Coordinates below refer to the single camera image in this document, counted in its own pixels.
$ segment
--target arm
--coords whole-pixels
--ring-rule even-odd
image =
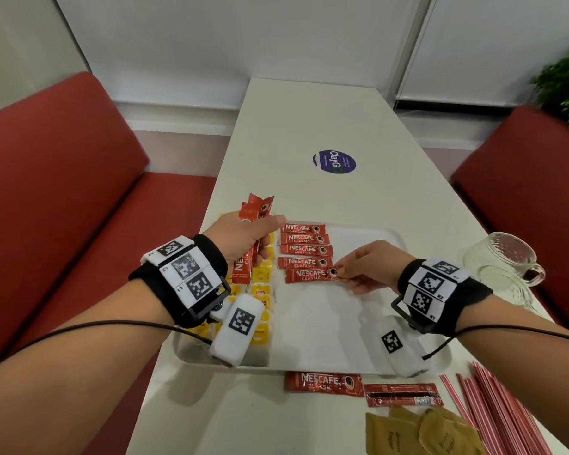
[[[385,242],[363,246],[337,266],[343,282],[357,295],[390,287],[397,292],[402,270],[412,255]],[[528,326],[569,335],[562,328],[530,311],[494,295],[467,306],[457,320],[457,330],[481,324]],[[459,341],[535,417],[569,447],[569,340],[511,329],[471,331]]]
[[[284,221],[243,223],[234,212],[205,235],[231,264],[256,240],[266,243],[262,237]],[[134,280],[62,327],[108,319],[174,325],[153,292]],[[83,451],[168,335],[144,326],[95,326],[49,338],[1,363],[0,454]]]

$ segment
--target table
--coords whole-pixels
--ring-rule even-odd
[[[322,150],[352,156],[356,169],[319,169],[312,157]],[[486,235],[373,88],[252,79],[203,229],[250,192],[275,195],[273,212],[291,219],[393,228],[421,257],[460,263]],[[457,340],[451,348],[447,374],[459,390],[455,373],[468,375],[473,358]],[[438,377],[364,381],[434,382],[456,410]],[[367,411],[364,399],[284,393],[280,373],[183,364],[169,338],[127,453],[361,454]],[[569,453],[544,434],[555,454]]]

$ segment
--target person's right forearm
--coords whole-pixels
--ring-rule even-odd
[[[457,330],[481,324],[562,328],[494,295],[466,307]],[[512,329],[471,331],[459,341],[569,448],[569,340]]]

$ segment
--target red leather upholstery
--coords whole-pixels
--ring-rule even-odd
[[[520,106],[451,178],[492,230],[528,242],[546,269],[538,294],[569,327],[569,131]]]
[[[215,186],[213,177],[145,173],[54,293],[18,346],[83,312],[127,282],[149,249],[200,230]],[[138,377],[86,454],[126,452],[155,358]]]
[[[0,352],[147,163],[90,73],[0,110]]]

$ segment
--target person's left forearm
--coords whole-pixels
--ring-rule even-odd
[[[141,280],[62,327],[131,319],[174,325]],[[76,454],[103,426],[169,331],[107,325],[35,344],[0,364],[0,454]]]

